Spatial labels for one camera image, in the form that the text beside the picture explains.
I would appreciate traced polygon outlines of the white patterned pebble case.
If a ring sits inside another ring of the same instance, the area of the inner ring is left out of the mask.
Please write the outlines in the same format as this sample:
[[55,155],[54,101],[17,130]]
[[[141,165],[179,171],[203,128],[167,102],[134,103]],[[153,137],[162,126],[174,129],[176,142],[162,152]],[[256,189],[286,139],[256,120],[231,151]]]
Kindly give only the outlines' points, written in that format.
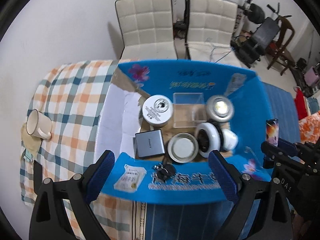
[[226,128],[222,128],[221,131],[223,135],[222,149],[224,151],[234,150],[239,141],[238,136],[234,132]]

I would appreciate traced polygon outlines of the white black round jar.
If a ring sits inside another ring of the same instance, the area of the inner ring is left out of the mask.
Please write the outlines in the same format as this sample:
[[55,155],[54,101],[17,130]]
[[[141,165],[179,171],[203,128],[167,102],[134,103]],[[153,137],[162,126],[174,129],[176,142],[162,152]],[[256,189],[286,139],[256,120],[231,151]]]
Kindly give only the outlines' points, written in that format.
[[199,145],[199,154],[208,158],[213,150],[223,151],[224,137],[217,123],[204,122],[195,129],[195,138]]

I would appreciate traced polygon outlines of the shallow silver tin lid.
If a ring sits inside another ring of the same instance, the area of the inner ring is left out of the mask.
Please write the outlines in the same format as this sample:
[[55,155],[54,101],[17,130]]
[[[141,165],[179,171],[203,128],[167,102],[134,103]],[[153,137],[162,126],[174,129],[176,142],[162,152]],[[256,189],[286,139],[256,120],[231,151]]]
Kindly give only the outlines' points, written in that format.
[[196,138],[189,133],[178,133],[168,142],[169,157],[180,164],[192,162],[198,152],[199,145]]

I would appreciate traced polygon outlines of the silver square power adapter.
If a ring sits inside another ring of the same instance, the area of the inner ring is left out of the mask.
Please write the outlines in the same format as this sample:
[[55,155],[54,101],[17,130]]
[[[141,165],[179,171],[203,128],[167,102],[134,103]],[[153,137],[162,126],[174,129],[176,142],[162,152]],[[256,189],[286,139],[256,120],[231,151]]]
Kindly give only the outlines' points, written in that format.
[[165,147],[160,129],[136,133],[135,143],[139,158],[165,154]]

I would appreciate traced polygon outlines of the black car key bunch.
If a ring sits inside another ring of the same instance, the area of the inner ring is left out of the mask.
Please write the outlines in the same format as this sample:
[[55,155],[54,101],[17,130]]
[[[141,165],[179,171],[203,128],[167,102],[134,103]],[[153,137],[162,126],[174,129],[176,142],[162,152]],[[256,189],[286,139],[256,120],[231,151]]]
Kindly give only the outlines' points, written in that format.
[[158,179],[165,181],[176,174],[176,168],[171,164],[159,164],[153,167],[156,170],[156,176]]

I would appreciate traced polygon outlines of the silver round tin can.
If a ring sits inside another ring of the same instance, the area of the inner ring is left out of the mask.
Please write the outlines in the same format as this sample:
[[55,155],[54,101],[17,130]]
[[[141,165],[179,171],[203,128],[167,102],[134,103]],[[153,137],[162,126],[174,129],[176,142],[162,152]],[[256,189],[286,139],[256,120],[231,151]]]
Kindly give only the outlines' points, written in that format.
[[206,102],[206,113],[209,119],[219,123],[226,123],[234,115],[234,106],[227,97],[214,95]]

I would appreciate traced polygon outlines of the clear plastic cube box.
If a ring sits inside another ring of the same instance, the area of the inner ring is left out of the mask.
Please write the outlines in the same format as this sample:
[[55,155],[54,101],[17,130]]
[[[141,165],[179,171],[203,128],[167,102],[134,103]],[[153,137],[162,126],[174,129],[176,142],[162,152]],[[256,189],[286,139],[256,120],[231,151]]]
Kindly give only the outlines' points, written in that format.
[[194,128],[207,121],[203,93],[174,93],[173,107],[174,128]]

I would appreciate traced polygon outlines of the blue cardboard box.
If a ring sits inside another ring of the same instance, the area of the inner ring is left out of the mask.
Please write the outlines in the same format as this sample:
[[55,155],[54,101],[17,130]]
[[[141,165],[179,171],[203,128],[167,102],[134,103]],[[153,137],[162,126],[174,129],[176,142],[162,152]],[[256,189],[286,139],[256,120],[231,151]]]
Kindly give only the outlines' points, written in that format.
[[[203,93],[205,104],[214,95],[227,97],[234,106],[229,122],[219,123],[238,136],[238,144],[227,162],[238,171],[245,169],[250,148],[263,163],[260,149],[265,140],[266,121],[272,111],[264,84],[254,71],[224,64],[191,60],[150,60],[118,64],[111,79],[98,125],[96,152],[114,153],[114,167],[102,193],[109,196],[150,204],[196,205],[225,200],[221,186],[198,152],[189,163],[177,163],[168,154],[169,140],[178,133],[195,137],[194,128],[174,128],[173,116],[163,127],[152,127],[142,115],[142,106],[153,95],[164,95],[172,101],[174,93]],[[165,154],[139,158],[135,135],[160,129]],[[176,174],[162,181],[155,165],[171,164]]]

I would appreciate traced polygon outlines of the white round tin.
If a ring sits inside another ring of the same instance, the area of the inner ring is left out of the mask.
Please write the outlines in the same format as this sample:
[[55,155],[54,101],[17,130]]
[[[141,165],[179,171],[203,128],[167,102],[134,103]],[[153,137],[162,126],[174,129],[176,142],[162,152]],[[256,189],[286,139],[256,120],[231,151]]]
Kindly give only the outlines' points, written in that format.
[[172,101],[164,95],[153,95],[145,100],[142,115],[152,127],[165,126],[173,115]]

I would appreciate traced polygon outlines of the red cloth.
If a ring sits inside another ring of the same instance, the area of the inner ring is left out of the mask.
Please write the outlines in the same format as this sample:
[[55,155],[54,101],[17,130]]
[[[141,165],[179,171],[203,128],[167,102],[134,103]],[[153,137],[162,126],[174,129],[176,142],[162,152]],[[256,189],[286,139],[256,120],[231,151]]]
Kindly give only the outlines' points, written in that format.
[[294,98],[297,114],[298,114],[298,120],[302,120],[310,115],[310,109],[308,106],[308,101],[306,100],[302,90],[300,87],[294,87],[293,88],[296,97]]

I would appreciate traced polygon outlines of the beige coaster cloth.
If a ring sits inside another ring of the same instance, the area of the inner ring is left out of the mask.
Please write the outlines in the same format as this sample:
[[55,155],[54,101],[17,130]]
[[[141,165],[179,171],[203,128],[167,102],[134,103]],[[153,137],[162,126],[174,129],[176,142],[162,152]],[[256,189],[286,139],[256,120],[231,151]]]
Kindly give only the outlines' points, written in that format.
[[27,123],[25,122],[21,127],[21,140],[23,147],[26,149],[26,152],[31,156],[30,159],[36,160],[37,154],[40,150],[42,139],[29,135],[27,133]]

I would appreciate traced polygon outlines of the brown wooden chair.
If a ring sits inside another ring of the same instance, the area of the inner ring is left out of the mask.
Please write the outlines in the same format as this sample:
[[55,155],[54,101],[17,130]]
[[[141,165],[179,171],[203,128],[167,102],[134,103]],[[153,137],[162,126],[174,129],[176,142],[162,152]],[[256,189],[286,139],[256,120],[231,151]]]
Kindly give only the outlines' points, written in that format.
[[282,76],[287,69],[295,66],[295,60],[291,53],[288,51],[287,46],[292,41],[295,35],[295,29],[288,20],[288,16],[278,16],[276,23],[280,25],[279,37],[277,41],[272,41],[268,48],[267,53],[272,56],[272,61],[269,63],[267,69],[269,70],[275,63],[278,63],[284,67],[280,72]]

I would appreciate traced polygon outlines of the black weight bench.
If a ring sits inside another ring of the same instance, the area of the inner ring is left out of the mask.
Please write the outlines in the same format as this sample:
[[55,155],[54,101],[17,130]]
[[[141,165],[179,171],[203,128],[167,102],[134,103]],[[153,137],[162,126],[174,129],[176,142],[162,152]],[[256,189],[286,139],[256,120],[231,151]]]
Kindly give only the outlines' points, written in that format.
[[259,61],[260,57],[265,55],[267,47],[279,30],[278,22],[267,17],[250,37],[246,37],[245,41],[237,43],[236,38],[231,41],[236,57],[251,68],[255,61]]

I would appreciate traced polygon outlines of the white padded chair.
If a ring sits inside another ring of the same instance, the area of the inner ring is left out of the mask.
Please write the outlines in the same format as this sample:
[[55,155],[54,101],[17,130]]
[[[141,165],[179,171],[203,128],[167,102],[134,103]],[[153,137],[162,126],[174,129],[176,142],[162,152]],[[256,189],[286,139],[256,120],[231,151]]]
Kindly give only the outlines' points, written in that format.
[[171,0],[116,0],[122,60],[177,59]]
[[[207,38],[212,38],[218,46],[231,47],[238,5],[229,0],[188,0],[188,30],[186,48],[188,57],[194,61],[209,62],[211,51]],[[234,50],[218,62],[242,67]]]

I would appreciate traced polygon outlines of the left white padded chair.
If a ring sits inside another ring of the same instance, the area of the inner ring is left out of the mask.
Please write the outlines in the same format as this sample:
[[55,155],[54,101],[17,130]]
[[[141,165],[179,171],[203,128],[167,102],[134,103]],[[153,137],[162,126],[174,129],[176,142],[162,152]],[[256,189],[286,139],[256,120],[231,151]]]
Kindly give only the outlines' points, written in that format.
[[116,0],[122,60],[177,59],[171,0]]

